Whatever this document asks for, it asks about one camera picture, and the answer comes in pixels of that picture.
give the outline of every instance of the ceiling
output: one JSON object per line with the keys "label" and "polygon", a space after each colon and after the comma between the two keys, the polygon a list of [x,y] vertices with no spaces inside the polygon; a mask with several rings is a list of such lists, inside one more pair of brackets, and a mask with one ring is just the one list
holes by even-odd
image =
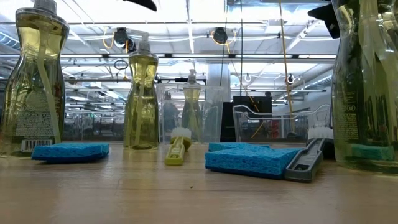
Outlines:
{"label": "ceiling", "polygon": [[[198,75],[208,75],[211,63],[227,63],[231,72],[231,87],[240,79],[241,67],[246,88],[284,89],[285,66],[282,39],[280,38],[280,14],[275,0],[154,0],[158,11],[152,12],[141,6],[122,0],[55,0],[57,14],[70,25],[70,35],[63,50],[70,58],[62,59],[65,78],[74,76],[84,79],[118,78],[130,71],[116,70],[112,60],[103,58],[73,58],[76,54],[123,54],[123,49],[113,45],[112,34],[118,27],[126,27],[130,38],[139,41],[139,32],[150,34],[151,50],[156,54],[255,54],[275,55],[278,59],[213,59],[160,58],[158,73],[162,78],[186,77],[193,61]],[[333,68],[339,40],[333,40],[322,21],[315,20],[307,12],[325,4],[317,0],[283,0],[282,15],[285,21],[284,34],[288,60],[287,72],[301,88],[316,83],[322,75]],[[15,11],[20,7],[32,7],[31,0],[0,1],[0,35],[17,40]],[[211,33],[216,27],[226,27],[228,47],[213,41]],[[19,50],[0,44],[0,54],[19,54]],[[0,58],[0,75],[6,78],[7,71],[17,58]],[[68,84],[67,88],[87,88],[84,83]],[[126,89],[118,94],[126,96],[129,82],[101,82],[103,88]]]}

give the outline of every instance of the plastic bottle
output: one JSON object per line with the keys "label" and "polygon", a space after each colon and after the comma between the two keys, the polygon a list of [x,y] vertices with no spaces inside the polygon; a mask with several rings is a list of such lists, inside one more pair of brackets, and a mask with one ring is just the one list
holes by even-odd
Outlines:
{"label": "plastic bottle", "polygon": [[394,1],[332,0],[340,27],[333,75],[336,160],[398,174],[398,32]]}
{"label": "plastic bottle", "polygon": [[185,104],[182,111],[182,127],[191,130],[193,142],[201,142],[203,132],[203,116],[199,105],[200,87],[196,81],[195,70],[191,69],[188,82],[183,86]]}
{"label": "plastic bottle", "polygon": [[36,0],[16,11],[21,56],[6,86],[0,156],[30,156],[34,146],[60,143],[65,86],[60,54],[68,24],[54,0]]}
{"label": "plastic bottle", "polygon": [[129,56],[132,86],[124,119],[125,149],[155,149],[158,146],[159,106],[154,78],[158,57],[150,52],[148,34],[143,34],[138,51]]}

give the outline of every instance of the barcode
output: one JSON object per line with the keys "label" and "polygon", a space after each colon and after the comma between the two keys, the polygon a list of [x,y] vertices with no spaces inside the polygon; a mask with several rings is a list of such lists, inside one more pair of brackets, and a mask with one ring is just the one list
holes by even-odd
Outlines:
{"label": "barcode", "polygon": [[21,152],[33,152],[35,146],[51,146],[52,140],[22,140]]}

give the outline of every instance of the table surface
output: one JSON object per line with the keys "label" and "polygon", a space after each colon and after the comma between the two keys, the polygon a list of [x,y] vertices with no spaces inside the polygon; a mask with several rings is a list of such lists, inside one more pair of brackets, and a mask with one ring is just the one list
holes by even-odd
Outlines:
{"label": "table surface", "polygon": [[398,177],[325,161],[312,184],[208,171],[207,146],[180,167],[166,148],[91,164],[0,159],[0,223],[397,223]]}

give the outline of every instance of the wooden table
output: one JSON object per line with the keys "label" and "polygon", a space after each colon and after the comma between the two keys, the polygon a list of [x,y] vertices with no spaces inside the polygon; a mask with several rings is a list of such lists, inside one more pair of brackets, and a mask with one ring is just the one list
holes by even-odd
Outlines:
{"label": "wooden table", "polygon": [[181,167],[165,149],[92,164],[0,159],[0,223],[398,223],[398,178],[324,162],[300,184],[205,169],[206,146]]}

